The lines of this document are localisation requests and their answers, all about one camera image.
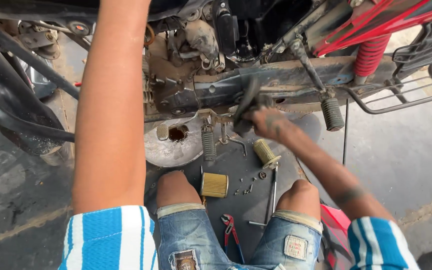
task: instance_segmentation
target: tattoo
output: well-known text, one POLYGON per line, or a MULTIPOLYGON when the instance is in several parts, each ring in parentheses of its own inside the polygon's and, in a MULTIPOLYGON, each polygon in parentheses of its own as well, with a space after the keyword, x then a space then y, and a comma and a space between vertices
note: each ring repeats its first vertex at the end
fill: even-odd
POLYGON ((281 114, 270 114, 266 116, 266 129, 268 131, 274 130, 276 132, 276 137, 279 138, 279 133, 281 131, 281 127, 279 124, 275 124, 274 122, 283 119, 284 116, 281 114))
POLYGON ((357 199, 366 194, 364 189, 360 186, 355 186, 343 192, 341 195, 337 196, 333 201, 335 204, 341 206, 344 205, 351 200, 357 199))

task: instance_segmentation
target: red coil spring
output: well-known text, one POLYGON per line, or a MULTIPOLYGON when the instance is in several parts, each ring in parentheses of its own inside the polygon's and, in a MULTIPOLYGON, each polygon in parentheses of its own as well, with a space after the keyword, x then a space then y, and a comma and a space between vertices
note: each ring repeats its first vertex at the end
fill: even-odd
POLYGON ((366 77, 376 71, 390 38, 391 34, 387 34, 361 43, 354 62, 357 76, 366 77))

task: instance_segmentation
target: shirt sleeve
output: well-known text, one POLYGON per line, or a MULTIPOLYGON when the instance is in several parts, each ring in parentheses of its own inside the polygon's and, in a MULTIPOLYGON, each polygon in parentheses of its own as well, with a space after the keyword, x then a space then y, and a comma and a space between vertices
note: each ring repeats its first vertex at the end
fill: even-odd
POLYGON ((59 270, 157 270, 155 223, 144 206, 126 205, 73 216, 59 270))
POLYGON ((351 270, 418 270, 403 232, 392 221, 363 217, 353 220, 347 230, 355 259, 351 270))

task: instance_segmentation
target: hand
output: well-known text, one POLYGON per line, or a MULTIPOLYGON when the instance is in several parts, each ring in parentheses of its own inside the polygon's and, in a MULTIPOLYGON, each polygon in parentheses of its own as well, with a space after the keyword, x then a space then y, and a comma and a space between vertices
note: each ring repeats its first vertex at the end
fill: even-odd
POLYGON ((254 123, 256 135, 279 143, 283 143, 285 132, 295 126, 278 109, 264 106, 249 112, 244 118, 254 123))

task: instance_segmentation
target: denim shorts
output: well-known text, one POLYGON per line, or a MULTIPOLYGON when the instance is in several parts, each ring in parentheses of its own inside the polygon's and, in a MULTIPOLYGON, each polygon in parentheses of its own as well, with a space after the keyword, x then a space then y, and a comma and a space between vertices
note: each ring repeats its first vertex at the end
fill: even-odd
POLYGON ((205 208, 184 203, 158 209, 162 270, 312 270, 318 257, 321 222, 302 213, 278 210, 268 222, 248 265, 228 259, 205 208))

